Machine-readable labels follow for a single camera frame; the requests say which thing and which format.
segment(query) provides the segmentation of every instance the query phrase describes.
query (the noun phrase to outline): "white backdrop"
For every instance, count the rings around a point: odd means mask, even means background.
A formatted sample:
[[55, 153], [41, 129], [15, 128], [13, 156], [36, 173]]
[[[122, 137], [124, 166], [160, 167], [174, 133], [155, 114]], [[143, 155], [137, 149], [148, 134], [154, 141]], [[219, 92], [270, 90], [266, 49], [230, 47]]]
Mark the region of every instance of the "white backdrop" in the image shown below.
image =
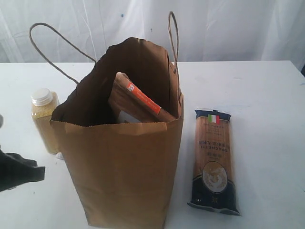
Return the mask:
[[[171, 10], [179, 61], [291, 60], [299, 70], [305, 63], [305, 0], [0, 0], [0, 62], [44, 62], [28, 38], [36, 22], [94, 59], [130, 36], [170, 53]], [[89, 61], [47, 28], [36, 27], [33, 38], [53, 62]]]

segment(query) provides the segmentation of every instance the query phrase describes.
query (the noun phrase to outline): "table surface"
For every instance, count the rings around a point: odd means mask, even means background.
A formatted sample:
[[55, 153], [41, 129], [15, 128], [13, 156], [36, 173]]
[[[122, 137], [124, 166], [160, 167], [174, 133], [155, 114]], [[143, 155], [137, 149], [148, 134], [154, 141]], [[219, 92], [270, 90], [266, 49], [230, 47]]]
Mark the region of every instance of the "table surface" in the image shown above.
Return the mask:
[[[93, 63], [59, 63], [82, 79]], [[289, 61], [180, 62], [184, 125], [167, 229], [305, 228], [305, 78]], [[45, 180], [0, 192], [4, 229], [85, 229], [84, 211], [64, 161], [49, 155], [31, 120], [30, 95], [75, 84], [47, 63], [0, 64], [0, 144], [46, 166]], [[191, 199], [195, 108], [232, 115], [237, 198], [242, 216], [194, 209]]]

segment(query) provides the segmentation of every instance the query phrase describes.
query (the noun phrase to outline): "italian flag label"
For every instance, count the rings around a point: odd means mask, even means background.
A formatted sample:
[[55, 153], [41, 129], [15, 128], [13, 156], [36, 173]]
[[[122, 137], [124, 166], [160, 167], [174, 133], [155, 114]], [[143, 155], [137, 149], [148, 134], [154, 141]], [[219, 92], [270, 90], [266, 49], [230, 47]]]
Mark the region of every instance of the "italian flag label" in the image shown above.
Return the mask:
[[219, 115], [208, 114], [209, 123], [220, 124]]

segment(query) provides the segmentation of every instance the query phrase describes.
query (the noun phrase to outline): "white lid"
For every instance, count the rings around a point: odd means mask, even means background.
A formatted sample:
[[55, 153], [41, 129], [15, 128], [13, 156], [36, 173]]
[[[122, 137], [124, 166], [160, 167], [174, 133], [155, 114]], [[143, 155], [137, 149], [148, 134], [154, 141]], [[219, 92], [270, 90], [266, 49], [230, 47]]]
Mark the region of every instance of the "white lid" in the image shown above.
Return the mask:
[[44, 106], [53, 100], [53, 95], [48, 88], [40, 88], [32, 94], [31, 98], [35, 106]]

